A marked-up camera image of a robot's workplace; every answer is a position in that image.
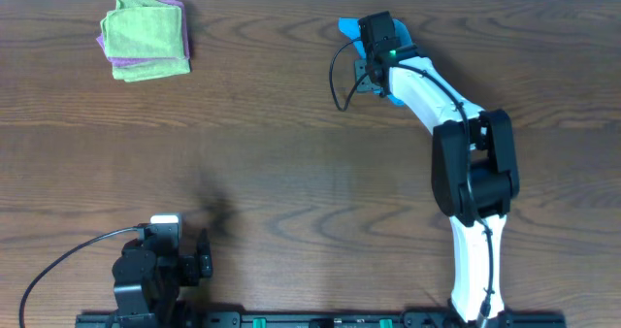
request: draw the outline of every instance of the metal bracket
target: metal bracket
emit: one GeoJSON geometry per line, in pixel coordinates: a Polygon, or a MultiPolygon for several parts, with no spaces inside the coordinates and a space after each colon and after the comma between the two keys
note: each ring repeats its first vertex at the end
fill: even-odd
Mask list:
{"type": "MultiPolygon", "coordinates": [[[[358,79],[362,77],[362,75],[365,74],[366,66],[367,66],[367,60],[365,59],[359,59],[353,62],[353,69],[355,70],[355,77],[356,77],[356,79],[354,80],[355,82],[358,81],[358,79]]],[[[381,86],[371,83],[369,76],[363,79],[360,82],[360,84],[358,84],[358,88],[356,89],[356,91],[358,91],[359,93],[375,92],[375,91],[380,91],[380,90],[381,90],[381,86]]]]}

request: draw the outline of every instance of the wooden table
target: wooden table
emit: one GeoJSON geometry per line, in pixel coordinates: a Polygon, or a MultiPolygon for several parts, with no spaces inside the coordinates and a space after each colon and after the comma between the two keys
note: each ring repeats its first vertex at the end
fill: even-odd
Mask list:
{"type": "MultiPolygon", "coordinates": [[[[125,83],[95,43],[114,0],[0,0],[0,325],[41,270],[87,239],[180,212],[215,275],[184,293],[253,311],[443,306],[452,235],[431,140],[388,100],[334,108],[339,16],[390,10],[444,77],[513,120],[522,190],[502,247],[515,310],[621,320],[621,1],[181,0],[192,73],[125,83]]],[[[337,63],[353,83],[348,50],[337,63]]],[[[33,291],[28,327],[112,310],[130,236],[33,291]]]]}

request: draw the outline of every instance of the purple towel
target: purple towel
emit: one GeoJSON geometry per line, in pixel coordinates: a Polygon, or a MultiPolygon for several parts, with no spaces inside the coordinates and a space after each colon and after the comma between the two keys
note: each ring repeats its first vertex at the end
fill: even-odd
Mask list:
{"type": "MultiPolygon", "coordinates": [[[[184,60],[189,60],[190,58],[190,47],[187,43],[187,25],[185,23],[185,7],[183,3],[176,0],[161,0],[160,2],[174,5],[181,8],[181,33],[183,34],[183,49],[185,51],[184,60]]],[[[104,47],[104,35],[100,35],[97,37],[97,43],[101,46],[101,49],[106,53],[106,48],[104,47]]],[[[112,62],[114,67],[126,67],[131,65],[136,65],[139,63],[153,61],[153,60],[170,60],[175,59],[174,57],[156,57],[156,58],[131,58],[131,57],[108,57],[108,61],[112,62]]]]}

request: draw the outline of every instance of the blue object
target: blue object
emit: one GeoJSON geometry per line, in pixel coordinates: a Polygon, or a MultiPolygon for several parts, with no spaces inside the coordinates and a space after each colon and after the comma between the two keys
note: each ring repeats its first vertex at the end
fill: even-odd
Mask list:
{"type": "MultiPolygon", "coordinates": [[[[397,37],[399,37],[399,41],[401,41],[402,46],[409,46],[412,44],[411,37],[409,36],[408,29],[406,26],[400,22],[399,20],[393,18],[395,22],[395,32],[397,32],[397,37]]],[[[354,17],[341,17],[339,18],[339,30],[347,36],[350,40],[354,40],[356,38],[360,38],[360,28],[358,27],[358,19],[354,17]]],[[[367,54],[365,53],[365,49],[362,46],[362,42],[354,42],[353,44],[360,54],[360,57],[367,58],[367,54]]],[[[405,103],[392,94],[388,95],[390,101],[397,106],[404,106],[405,103]]]]}

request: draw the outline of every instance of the green towel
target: green towel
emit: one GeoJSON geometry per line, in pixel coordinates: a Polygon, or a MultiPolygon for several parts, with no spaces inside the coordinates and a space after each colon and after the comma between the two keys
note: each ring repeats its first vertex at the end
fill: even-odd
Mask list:
{"type": "Polygon", "coordinates": [[[190,72],[181,31],[181,8],[155,0],[116,0],[101,21],[108,57],[162,58],[113,67],[116,80],[135,82],[190,72]]]}
{"type": "Polygon", "coordinates": [[[190,64],[187,60],[158,60],[127,67],[113,67],[114,79],[126,82],[146,81],[186,73],[190,73],[190,64]]]}

